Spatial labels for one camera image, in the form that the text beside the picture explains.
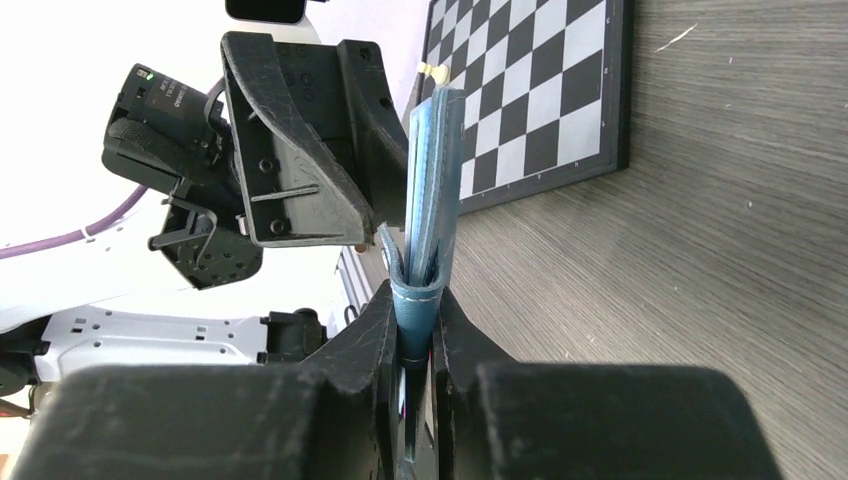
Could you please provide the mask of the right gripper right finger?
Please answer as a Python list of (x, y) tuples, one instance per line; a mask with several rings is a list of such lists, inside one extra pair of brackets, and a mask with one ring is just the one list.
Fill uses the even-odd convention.
[(433, 332), (442, 479), (778, 479), (747, 398), (692, 365), (521, 363), (450, 292)]

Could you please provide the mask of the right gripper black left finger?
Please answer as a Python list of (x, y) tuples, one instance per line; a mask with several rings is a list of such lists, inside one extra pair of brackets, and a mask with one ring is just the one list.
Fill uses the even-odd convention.
[(299, 363), (77, 373), (35, 421), (17, 479), (391, 478), (395, 320), (383, 284)]

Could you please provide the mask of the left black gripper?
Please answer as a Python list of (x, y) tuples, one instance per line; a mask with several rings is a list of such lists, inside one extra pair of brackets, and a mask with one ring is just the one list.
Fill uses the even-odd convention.
[[(347, 171), (338, 55), (320, 44), (228, 32), (221, 40), (232, 135), (219, 97), (134, 65), (107, 122), (102, 163), (165, 195), (148, 247), (198, 289), (246, 280), (263, 248), (365, 244), (371, 209)], [(246, 209), (247, 230), (239, 220)]]

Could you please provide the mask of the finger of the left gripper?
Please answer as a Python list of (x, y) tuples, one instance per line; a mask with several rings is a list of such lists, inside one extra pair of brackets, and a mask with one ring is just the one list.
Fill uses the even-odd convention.
[(380, 48), (343, 40), (336, 52), (351, 123), (354, 181), (372, 209), (373, 223), (400, 228), (406, 213), (408, 139)]

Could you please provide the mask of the light blue card holder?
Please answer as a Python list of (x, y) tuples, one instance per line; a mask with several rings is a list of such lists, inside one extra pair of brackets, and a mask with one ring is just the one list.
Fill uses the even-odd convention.
[(464, 159), (466, 93), (438, 87), (409, 118), (404, 244), (381, 225), (403, 372), (404, 458), (413, 462), (423, 418), (425, 368), (445, 287), (449, 284)]

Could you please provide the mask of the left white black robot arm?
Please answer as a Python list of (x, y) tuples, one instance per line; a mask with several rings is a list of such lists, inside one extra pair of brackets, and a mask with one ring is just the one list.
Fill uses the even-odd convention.
[[(109, 114), (103, 165), (168, 208), (149, 253), (206, 291), (254, 276), (267, 250), (368, 245), (402, 222), (408, 143), (377, 44), (229, 32), (221, 52), (208, 92), (133, 66)], [(1, 324), (3, 396), (102, 365), (296, 361), (326, 339), (311, 309), (217, 320), (88, 301)]]

